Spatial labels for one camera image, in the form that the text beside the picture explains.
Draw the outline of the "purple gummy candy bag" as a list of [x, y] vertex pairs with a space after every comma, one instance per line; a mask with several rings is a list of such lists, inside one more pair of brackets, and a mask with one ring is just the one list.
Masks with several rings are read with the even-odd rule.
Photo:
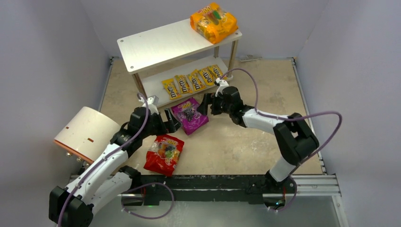
[[209, 122], [209, 118], [197, 111], [199, 103], [191, 97], [171, 108], [173, 115], [181, 123], [186, 135], [191, 135]]

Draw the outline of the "red gummy candy bag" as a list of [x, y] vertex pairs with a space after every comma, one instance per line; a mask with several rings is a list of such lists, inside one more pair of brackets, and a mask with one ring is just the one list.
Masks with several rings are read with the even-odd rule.
[[144, 169], [171, 177], [176, 169], [184, 141], [170, 136], [159, 135], [146, 153]]

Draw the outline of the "yellow M&M candy bag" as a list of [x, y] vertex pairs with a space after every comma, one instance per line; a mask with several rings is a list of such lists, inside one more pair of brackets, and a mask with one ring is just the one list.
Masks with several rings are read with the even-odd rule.
[[213, 75], [211, 74], [211, 72], [209, 71], [208, 68], [203, 68], [203, 69], [199, 70], [198, 73], [201, 76], [201, 78], [203, 79], [205, 85], [207, 85], [207, 86], [215, 85]]

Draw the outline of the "orange gummy candy bag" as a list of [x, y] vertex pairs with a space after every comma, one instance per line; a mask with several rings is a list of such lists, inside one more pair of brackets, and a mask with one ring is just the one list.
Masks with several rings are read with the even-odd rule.
[[217, 44], [237, 29], [237, 19], [215, 2], [190, 16], [191, 28], [212, 44]]

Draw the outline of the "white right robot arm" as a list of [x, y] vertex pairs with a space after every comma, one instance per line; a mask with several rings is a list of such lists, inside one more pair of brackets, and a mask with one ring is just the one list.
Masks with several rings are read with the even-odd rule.
[[238, 89], [233, 86], [205, 94], [197, 111], [202, 115], [228, 114], [236, 125], [275, 136], [281, 157], [265, 175], [266, 183], [270, 185], [282, 184], [320, 145], [302, 115], [293, 113], [284, 116], [257, 112], [254, 106], [243, 103]]

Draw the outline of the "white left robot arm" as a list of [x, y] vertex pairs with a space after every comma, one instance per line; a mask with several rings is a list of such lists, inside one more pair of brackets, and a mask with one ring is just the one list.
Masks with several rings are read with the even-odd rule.
[[156, 108], [137, 107], [129, 121], [119, 125], [92, 108], [81, 108], [54, 142], [89, 166], [73, 182], [50, 192], [49, 219], [60, 227], [87, 227], [114, 197], [138, 187], [141, 174], [125, 161], [145, 138], [180, 128], [172, 112], [165, 113], [167, 120], [163, 121]]

